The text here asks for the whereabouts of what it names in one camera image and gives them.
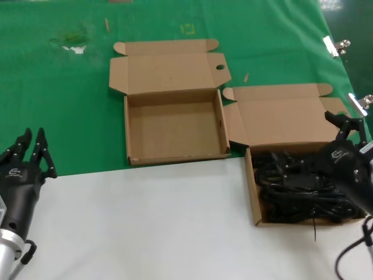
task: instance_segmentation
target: black cable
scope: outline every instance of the black cable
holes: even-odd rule
[[[253,157],[252,162],[269,222],[298,223],[324,218],[340,223],[361,214],[330,178],[318,173],[313,153],[266,153]]]
[[[364,232],[364,236],[362,238],[360,238],[359,240],[355,241],[354,243],[352,243],[351,245],[349,245],[346,249],[344,249],[338,256],[337,260],[336,260],[336,264],[335,264],[335,273],[338,277],[338,279],[340,280],[344,280],[344,278],[341,276],[341,274],[339,273],[339,270],[338,270],[338,265],[339,265],[339,262],[341,260],[341,258],[347,253],[349,252],[351,249],[355,248],[356,246],[360,245],[361,243],[365,242],[366,240],[371,240],[371,234],[373,233],[373,226],[369,229],[369,230],[365,230],[367,228],[367,222],[369,220],[372,219],[372,216],[369,216],[365,219],[364,223],[363,223],[363,232]]]
[[[30,248],[29,250],[23,255],[23,257],[21,258],[20,262],[24,265],[28,264],[30,262],[30,260],[33,258],[35,252],[36,252],[36,249],[37,249],[37,246],[35,244],[34,241],[32,240],[26,240],[25,241],[26,244],[29,244],[30,245]]]

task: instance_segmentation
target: white table surface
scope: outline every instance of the white table surface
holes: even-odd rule
[[[43,186],[28,235],[38,245],[18,279],[336,279],[360,223],[258,228],[243,159],[59,177]],[[364,245],[341,262],[372,279]]]

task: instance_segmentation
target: tangled black cables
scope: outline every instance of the tangled black cables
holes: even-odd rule
[[[272,223],[323,218],[333,223],[361,215],[359,207],[338,191],[315,167],[315,156],[266,153],[252,158],[261,199],[269,204]]]

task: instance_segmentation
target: binder clip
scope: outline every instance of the binder clip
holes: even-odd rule
[[[373,104],[373,95],[371,94],[357,100],[353,93],[349,93],[347,99],[361,117],[366,117],[368,115],[367,109]]]
[[[343,40],[338,43],[333,43],[330,36],[326,36],[323,38],[323,41],[326,45],[326,48],[328,49],[329,53],[332,55],[332,57],[338,57],[340,54],[346,53],[346,48],[351,45],[351,42],[348,40]]]

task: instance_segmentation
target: cardboard box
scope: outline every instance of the cardboard box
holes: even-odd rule
[[[222,159],[229,153],[217,87],[231,79],[217,40],[115,43],[110,87],[125,93],[131,165]]]
[[[268,206],[259,197],[260,187],[255,184],[251,156],[266,151],[315,152],[334,140],[339,130],[325,120],[324,113],[326,110],[334,114],[347,113],[347,109],[340,99],[324,97],[332,90],[327,84],[251,86],[223,90],[226,99],[237,101],[224,107],[228,138],[233,143],[249,147],[245,154],[245,165],[255,225],[273,224],[266,219]],[[321,219],[317,219],[316,223],[335,225]]]

